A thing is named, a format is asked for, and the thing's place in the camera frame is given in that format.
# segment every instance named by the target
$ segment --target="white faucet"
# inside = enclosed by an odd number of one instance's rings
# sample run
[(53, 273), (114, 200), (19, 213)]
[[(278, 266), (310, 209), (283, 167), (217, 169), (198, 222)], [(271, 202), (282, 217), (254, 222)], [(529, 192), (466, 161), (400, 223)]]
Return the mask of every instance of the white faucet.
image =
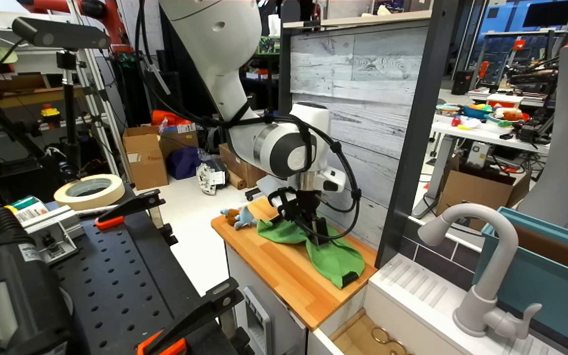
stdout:
[(543, 306), (532, 303), (523, 312), (523, 319), (517, 319), (511, 313), (496, 307), (498, 288), (519, 245), (516, 229), (507, 218), (483, 205), (459, 204), (449, 207), (440, 216), (422, 225), (418, 229), (418, 235), (424, 243), (438, 245), (451, 224), (465, 216), (479, 218), (492, 225), (498, 234), (498, 245), (479, 282), (470, 288), (459, 308), (453, 313), (453, 321), (462, 331), (473, 337), (483, 337), (489, 326), (502, 337), (525, 339), (529, 334), (530, 319)]

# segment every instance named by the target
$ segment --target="teal bin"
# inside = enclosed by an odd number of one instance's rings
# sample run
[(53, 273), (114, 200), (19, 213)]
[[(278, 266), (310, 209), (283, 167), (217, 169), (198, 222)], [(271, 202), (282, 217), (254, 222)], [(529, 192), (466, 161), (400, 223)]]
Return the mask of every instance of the teal bin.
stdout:
[[(498, 210), (517, 229), (555, 241), (568, 247), (568, 229), (501, 207)], [(482, 229), (483, 250), (475, 272), (476, 284), (498, 245), (494, 228)], [(498, 299), (523, 312), (530, 303), (541, 303), (543, 309), (534, 319), (568, 337), (568, 267), (536, 252), (519, 247), (501, 288)]]

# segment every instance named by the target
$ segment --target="clamp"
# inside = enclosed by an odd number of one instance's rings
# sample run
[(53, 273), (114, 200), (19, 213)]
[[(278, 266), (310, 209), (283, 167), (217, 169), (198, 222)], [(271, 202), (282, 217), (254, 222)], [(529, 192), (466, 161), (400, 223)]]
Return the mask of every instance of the clamp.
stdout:
[(165, 204), (163, 198), (159, 198), (159, 189), (146, 191), (137, 196), (133, 196), (113, 207), (110, 211), (96, 218), (95, 226), (103, 231), (104, 229), (115, 227), (124, 222), (124, 216), (133, 213), (149, 210), (153, 207)]
[(201, 302), (189, 313), (176, 318), (163, 330), (156, 332), (137, 346), (137, 355), (179, 355), (187, 350), (185, 337), (213, 321), (225, 312), (230, 312), (243, 294), (238, 290), (238, 281), (233, 277), (205, 292)]

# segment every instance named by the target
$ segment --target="masking tape roll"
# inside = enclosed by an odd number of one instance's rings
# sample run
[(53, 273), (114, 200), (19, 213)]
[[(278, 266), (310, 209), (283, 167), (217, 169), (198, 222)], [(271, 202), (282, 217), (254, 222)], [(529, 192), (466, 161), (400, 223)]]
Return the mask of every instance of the masking tape roll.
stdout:
[(61, 186), (54, 193), (54, 200), (59, 206), (81, 211), (111, 205), (122, 196), (124, 183), (119, 176), (99, 174)]

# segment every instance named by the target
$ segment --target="black pegboard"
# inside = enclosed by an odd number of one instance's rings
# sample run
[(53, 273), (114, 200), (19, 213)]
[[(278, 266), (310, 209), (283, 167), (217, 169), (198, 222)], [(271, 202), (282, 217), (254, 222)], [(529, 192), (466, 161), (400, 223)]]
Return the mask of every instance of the black pegboard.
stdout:
[(133, 354), (172, 320), (126, 227), (99, 231), (81, 223), (79, 252), (53, 265), (74, 303), (77, 354)]

